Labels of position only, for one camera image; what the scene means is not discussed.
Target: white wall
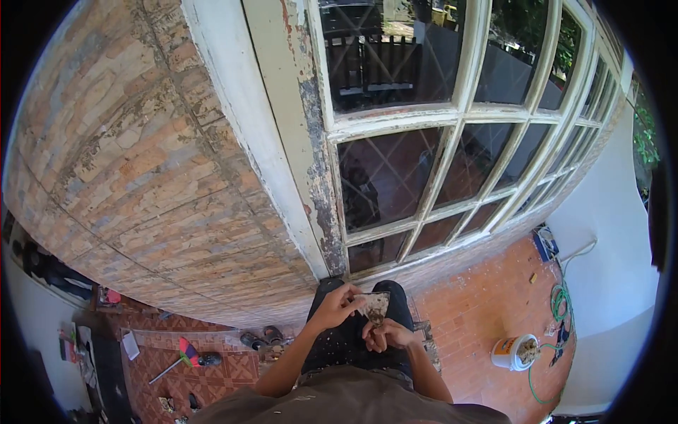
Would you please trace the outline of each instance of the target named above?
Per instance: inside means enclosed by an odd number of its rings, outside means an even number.
[[[561,257],[598,239],[591,253],[572,261],[565,276],[580,338],[654,305],[659,274],[650,265],[647,212],[635,184],[632,127],[629,106],[591,170],[546,220]]]
[[[565,272],[578,341],[557,414],[605,410],[650,328],[659,274],[635,184],[632,128],[627,106],[599,159],[546,220],[563,258],[598,239]]]
[[[611,330],[577,339],[567,385],[554,414],[603,412],[617,396],[641,353],[654,307]]]
[[[38,286],[9,258],[7,252],[9,247],[3,244],[3,266],[7,273],[9,297],[26,346],[40,351],[54,397],[61,408],[71,410],[82,406],[86,411],[91,411],[87,388],[78,365],[62,361],[59,350],[59,329],[68,328],[73,315],[80,310]]]

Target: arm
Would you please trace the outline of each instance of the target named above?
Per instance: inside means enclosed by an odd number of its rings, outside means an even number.
[[[424,346],[414,337],[413,332],[392,319],[386,318],[379,328],[372,329],[372,323],[367,323],[363,329],[363,339],[368,350],[382,352],[386,350],[386,345],[407,350],[412,366],[414,390],[431,399],[441,400],[448,404],[454,403],[447,385],[435,370]]]
[[[318,335],[328,328],[338,326],[349,315],[354,315],[355,310],[365,302],[365,299],[352,302],[353,295],[359,293],[361,291],[358,287],[348,283],[328,293],[294,342],[271,366],[271,369],[259,378],[254,390],[262,396],[272,398],[280,398],[288,394]]]
[[[407,345],[406,349],[407,355],[410,357],[410,364],[412,365],[414,390],[428,398],[453,404],[452,395],[428,358],[424,345],[415,340]]]

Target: white bucket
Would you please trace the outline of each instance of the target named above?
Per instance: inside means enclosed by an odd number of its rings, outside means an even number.
[[[518,346],[520,346],[522,342],[528,341],[530,339],[534,339],[535,342],[537,341],[537,338],[532,334],[500,339],[492,348],[492,363],[502,368],[508,368],[512,371],[527,370],[534,361],[523,365],[520,358],[518,358]]]

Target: hand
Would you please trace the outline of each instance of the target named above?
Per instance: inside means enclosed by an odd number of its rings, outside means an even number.
[[[404,326],[393,321],[391,318],[385,318],[382,326],[372,330],[375,337],[383,336],[386,338],[386,343],[396,349],[405,349],[407,346],[417,343],[414,333],[409,331]]]
[[[363,340],[368,351],[375,351],[382,353],[388,347],[386,345],[386,337],[383,334],[374,334],[374,324],[368,321],[363,327]]]
[[[344,283],[343,286],[332,290],[325,295],[323,302],[306,324],[314,329],[318,334],[334,328],[343,323],[349,315],[354,316],[355,311],[362,306],[366,300],[360,298],[353,300],[354,294],[361,294],[362,290],[358,287]]]

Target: person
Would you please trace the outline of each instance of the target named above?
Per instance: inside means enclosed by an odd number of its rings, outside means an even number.
[[[50,286],[55,286],[67,293],[80,296],[86,301],[91,299],[92,285],[95,283],[79,272],[68,268],[55,256],[40,253],[37,244],[26,242],[21,246],[21,243],[18,240],[14,240],[14,243],[12,243],[12,251],[14,252],[14,255],[22,261],[26,274],[31,275],[33,273],[38,278],[44,278]],[[66,280],[66,278],[87,284],[89,289],[72,284]]]
[[[384,291],[390,301],[375,328],[356,313],[365,302],[354,298],[358,287],[323,280],[306,325],[269,371],[191,423],[510,423],[486,406],[454,404],[414,335],[405,291],[393,281],[374,286]]]

